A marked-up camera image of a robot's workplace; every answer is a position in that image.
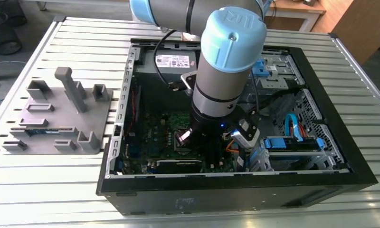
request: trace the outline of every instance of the light blue joint cap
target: light blue joint cap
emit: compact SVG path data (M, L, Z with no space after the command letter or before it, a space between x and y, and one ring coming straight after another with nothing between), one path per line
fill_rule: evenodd
M150 0L130 0L134 15L144 22L156 25Z
M267 26L250 10L224 7L212 12L202 36L202 52L210 65L226 73L251 68L259 60Z

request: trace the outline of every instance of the blue latch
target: blue latch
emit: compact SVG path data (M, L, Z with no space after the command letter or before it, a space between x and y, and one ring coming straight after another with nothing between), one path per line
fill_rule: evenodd
M273 148L271 141L269 139L265 139L265 143L267 149Z
M254 68L253 68L253 73L254 73L254 76L257 77L270 77L271 76L270 72L266 69L265 59L258 60L258 62L255 63Z
M282 138L271 138L270 141L271 141L274 149L286 149L287 148L285 139L282 139Z
M325 148L326 148L326 144L325 144L323 139L322 139L322 138L318 138L318 139L317 139L317 142L318 142L318 146L319 146L322 149L325 149Z

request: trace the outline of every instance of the blue drive bracket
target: blue drive bracket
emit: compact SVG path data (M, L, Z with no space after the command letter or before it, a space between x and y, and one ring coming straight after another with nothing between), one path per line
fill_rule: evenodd
M298 117L294 113L289 113L286 116L286 121L285 121L285 134L286 134L286 136L291 135L291 130L289 128L290 122L293 122L294 136L298 138L298 142L302 142L303 137L302 137L301 131L299 131L299 120L298 120Z
M255 77L270 77L271 73L266 69L266 60L261 59L254 65L253 74Z

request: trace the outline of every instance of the aluminum profile table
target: aluminum profile table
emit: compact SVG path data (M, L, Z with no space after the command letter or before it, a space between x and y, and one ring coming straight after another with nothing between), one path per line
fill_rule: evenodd
M0 226L44 227L380 227L380 183L305 209L124 217L96 196L103 153L11 155L11 139L32 79L60 86L56 67L71 67L84 87L106 84L119 98L131 38L164 34L134 21L67 18L54 22L0 106ZM180 39L180 34L171 39ZM270 31L267 45L305 50L317 75L380 182L380 92L342 42L327 34ZM115 120L110 112L108 122ZM106 135L112 134L112 124Z

